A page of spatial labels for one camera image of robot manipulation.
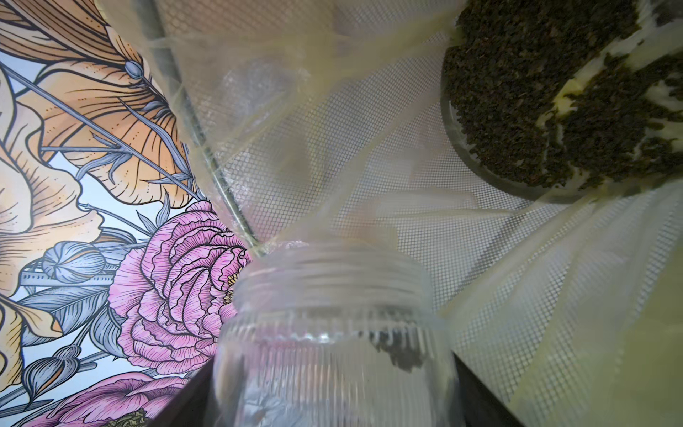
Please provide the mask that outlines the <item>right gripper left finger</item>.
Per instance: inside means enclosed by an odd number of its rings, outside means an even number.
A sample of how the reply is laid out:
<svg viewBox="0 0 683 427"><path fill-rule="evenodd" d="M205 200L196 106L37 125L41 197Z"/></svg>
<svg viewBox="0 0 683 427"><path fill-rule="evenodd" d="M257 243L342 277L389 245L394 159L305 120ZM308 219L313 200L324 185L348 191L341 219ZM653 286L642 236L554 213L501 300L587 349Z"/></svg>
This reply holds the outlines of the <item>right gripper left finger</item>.
<svg viewBox="0 0 683 427"><path fill-rule="evenodd" d="M206 424L213 362L206 363L149 422L149 427L192 427Z"/></svg>

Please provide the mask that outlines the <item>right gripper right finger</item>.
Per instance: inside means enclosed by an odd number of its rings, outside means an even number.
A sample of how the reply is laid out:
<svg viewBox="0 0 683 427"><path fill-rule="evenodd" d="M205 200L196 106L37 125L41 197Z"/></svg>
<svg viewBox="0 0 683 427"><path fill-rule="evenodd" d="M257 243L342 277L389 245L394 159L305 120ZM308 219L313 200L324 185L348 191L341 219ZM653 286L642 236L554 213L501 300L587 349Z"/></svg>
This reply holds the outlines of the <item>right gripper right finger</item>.
<svg viewBox="0 0 683 427"><path fill-rule="evenodd" d="M462 410L467 426L524 426L457 355L454 355L454 359L460 380Z"/></svg>

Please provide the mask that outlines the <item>beige lid jar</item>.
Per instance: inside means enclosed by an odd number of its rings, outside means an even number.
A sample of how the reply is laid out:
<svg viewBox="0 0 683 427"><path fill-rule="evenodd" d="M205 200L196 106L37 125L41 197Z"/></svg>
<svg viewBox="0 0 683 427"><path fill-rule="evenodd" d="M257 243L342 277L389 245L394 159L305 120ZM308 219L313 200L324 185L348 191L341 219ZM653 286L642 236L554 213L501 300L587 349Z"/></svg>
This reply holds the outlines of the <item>beige lid jar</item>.
<svg viewBox="0 0 683 427"><path fill-rule="evenodd" d="M213 426L461 426L430 275L393 250L328 242L252 261L213 363Z"/></svg>

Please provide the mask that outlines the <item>mesh waste bin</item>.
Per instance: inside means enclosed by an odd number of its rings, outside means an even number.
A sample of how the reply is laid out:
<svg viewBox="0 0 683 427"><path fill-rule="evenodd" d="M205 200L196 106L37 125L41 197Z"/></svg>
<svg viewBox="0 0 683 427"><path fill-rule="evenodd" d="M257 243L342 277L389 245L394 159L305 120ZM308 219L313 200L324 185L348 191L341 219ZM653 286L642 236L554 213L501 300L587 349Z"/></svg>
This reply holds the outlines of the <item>mesh waste bin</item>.
<svg viewBox="0 0 683 427"><path fill-rule="evenodd" d="M132 1L254 259L249 426L679 426L682 22L646 1Z"/></svg>

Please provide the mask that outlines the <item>yellow bin liner bag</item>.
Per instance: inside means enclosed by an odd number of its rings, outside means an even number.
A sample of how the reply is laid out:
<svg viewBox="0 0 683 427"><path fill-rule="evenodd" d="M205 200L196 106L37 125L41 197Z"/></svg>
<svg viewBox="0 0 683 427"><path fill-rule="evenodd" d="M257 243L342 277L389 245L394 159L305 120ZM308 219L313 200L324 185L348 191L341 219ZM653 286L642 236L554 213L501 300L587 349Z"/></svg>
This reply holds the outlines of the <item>yellow bin liner bag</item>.
<svg viewBox="0 0 683 427"><path fill-rule="evenodd" d="M476 176L441 96L454 5L101 10L149 61L252 261L328 242L399 252L430 275L453 356L523 425L681 425L681 184L562 205Z"/></svg>

